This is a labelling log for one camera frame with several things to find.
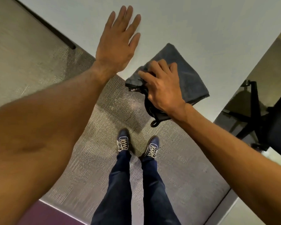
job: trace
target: shoelace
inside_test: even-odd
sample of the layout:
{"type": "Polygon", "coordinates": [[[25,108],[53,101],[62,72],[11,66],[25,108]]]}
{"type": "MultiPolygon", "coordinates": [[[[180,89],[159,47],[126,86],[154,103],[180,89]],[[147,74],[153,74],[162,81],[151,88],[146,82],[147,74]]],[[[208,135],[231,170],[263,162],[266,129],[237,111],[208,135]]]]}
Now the shoelace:
{"type": "Polygon", "coordinates": [[[148,156],[151,156],[152,158],[156,158],[156,149],[157,147],[150,145],[148,156]]]}
{"type": "Polygon", "coordinates": [[[120,139],[119,151],[128,150],[127,139],[120,139]]]}

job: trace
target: shoe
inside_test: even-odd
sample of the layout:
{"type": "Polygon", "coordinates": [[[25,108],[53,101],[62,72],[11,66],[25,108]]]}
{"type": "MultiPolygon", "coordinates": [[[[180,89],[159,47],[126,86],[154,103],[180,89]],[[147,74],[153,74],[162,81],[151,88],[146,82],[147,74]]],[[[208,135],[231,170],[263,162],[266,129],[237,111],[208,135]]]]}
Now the shoe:
{"type": "Polygon", "coordinates": [[[158,136],[153,136],[148,142],[147,150],[143,154],[145,156],[151,156],[152,158],[156,158],[156,153],[159,149],[159,138],[158,136]]]}
{"type": "Polygon", "coordinates": [[[118,133],[118,137],[116,138],[116,144],[118,146],[118,152],[121,152],[123,150],[127,150],[130,153],[129,150],[129,132],[128,129],[121,129],[118,133]]]}

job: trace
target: dark blue jeans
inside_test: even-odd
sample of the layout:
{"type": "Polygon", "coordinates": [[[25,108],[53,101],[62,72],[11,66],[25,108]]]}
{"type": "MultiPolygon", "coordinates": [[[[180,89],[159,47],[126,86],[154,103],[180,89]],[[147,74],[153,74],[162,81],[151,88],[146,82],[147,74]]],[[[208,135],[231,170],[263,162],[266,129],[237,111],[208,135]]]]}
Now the dark blue jeans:
{"type": "MultiPolygon", "coordinates": [[[[128,151],[118,154],[109,175],[107,193],[96,209],[91,225],[131,225],[130,158],[128,151]]],[[[142,170],[144,224],[180,225],[157,172],[157,162],[151,157],[145,157],[142,170]]]]}

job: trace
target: black office chair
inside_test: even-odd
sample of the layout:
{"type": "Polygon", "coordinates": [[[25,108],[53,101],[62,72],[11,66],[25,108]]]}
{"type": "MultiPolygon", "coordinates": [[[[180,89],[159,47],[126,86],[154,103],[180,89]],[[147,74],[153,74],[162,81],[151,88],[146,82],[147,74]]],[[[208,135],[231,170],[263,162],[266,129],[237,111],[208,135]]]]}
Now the black office chair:
{"type": "Polygon", "coordinates": [[[251,117],[228,112],[230,116],[247,123],[236,137],[242,140],[255,131],[258,143],[252,144],[252,148],[267,151],[271,147],[281,155],[281,98],[273,107],[267,108],[266,115],[261,116],[256,81],[246,80],[242,86],[251,86],[251,117]]]}

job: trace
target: white table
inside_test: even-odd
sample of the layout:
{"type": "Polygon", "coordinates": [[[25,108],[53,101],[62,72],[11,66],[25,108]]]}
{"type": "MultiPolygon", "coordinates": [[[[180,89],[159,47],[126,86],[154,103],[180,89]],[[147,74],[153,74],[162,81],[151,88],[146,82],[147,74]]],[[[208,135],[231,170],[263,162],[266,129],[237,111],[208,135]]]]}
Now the white table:
{"type": "Polygon", "coordinates": [[[214,121],[281,32],[281,0],[19,0],[95,56],[109,14],[132,5],[141,39],[127,79],[168,42],[198,72],[210,97],[195,108],[214,121]]]}

